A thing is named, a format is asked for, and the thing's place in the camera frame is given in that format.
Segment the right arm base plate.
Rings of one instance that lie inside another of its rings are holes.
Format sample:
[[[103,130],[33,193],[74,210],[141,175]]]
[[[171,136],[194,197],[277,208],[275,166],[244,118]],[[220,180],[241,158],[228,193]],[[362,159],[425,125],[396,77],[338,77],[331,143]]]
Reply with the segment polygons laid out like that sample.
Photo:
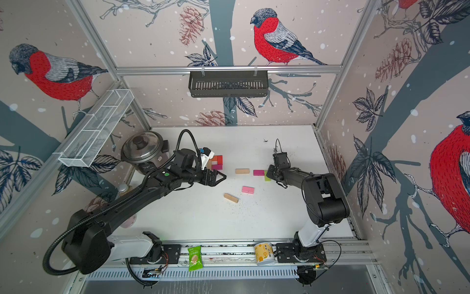
[[[290,243],[277,243],[275,257],[279,263],[326,263],[323,245],[304,247],[297,240]]]

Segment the slanted wood block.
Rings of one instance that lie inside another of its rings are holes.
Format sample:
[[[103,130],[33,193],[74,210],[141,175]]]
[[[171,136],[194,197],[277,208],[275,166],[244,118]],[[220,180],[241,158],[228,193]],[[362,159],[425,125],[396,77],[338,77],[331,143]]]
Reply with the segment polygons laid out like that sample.
[[[239,199],[231,194],[228,194],[228,193],[224,193],[224,198],[233,202],[233,203],[239,203]]]

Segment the green block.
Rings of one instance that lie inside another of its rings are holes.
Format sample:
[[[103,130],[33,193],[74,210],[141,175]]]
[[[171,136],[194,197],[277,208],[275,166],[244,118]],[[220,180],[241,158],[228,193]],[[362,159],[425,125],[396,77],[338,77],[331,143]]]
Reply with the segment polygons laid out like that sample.
[[[264,181],[265,182],[270,182],[271,181],[271,179],[268,177],[268,171],[267,170],[264,171]]]

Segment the light pink block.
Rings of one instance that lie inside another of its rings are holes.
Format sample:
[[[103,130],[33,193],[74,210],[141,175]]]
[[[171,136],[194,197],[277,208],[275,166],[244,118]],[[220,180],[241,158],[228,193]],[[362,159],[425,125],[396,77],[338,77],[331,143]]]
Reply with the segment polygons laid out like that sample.
[[[242,193],[253,195],[255,193],[255,189],[253,187],[243,186]]]

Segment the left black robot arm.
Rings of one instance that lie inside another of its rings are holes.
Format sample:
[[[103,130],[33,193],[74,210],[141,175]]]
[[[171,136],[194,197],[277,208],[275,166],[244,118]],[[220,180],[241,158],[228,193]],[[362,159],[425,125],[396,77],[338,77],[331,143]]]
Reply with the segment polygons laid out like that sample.
[[[142,183],[119,199],[90,213],[81,209],[72,215],[67,230],[46,250],[42,267],[47,274],[62,276],[79,271],[89,274],[99,269],[110,258],[115,244],[109,236],[140,210],[181,188],[183,183],[199,183],[215,187],[226,180],[226,175],[202,166],[199,151],[177,150],[163,166],[149,171]],[[54,269],[50,259],[61,246],[73,263],[69,269]]]

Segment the natural wood block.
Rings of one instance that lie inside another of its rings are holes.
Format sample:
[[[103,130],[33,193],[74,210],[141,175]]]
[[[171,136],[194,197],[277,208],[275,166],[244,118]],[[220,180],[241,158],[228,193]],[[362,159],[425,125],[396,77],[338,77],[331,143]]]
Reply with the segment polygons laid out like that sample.
[[[250,169],[236,169],[235,172],[237,175],[247,175],[250,174]]]

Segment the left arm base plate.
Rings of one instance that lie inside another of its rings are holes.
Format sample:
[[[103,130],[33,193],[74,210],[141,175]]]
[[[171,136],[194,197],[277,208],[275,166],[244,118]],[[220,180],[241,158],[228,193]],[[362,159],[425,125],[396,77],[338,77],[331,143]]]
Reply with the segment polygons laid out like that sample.
[[[144,257],[132,257],[131,265],[175,265],[179,262],[181,245],[154,245]]]

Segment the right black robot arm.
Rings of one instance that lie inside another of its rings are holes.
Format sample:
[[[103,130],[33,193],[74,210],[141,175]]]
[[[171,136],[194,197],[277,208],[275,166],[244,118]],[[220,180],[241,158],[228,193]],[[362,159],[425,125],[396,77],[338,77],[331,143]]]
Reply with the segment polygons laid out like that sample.
[[[267,177],[279,186],[300,189],[309,220],[296,232],[293,250],[299,260],[307,257],[320,245],[320,238],[334,224],[350,216],[346,196],[335,175],[307,173],[292,167],[287,153],[275,152],[274,163],[269,166]]]

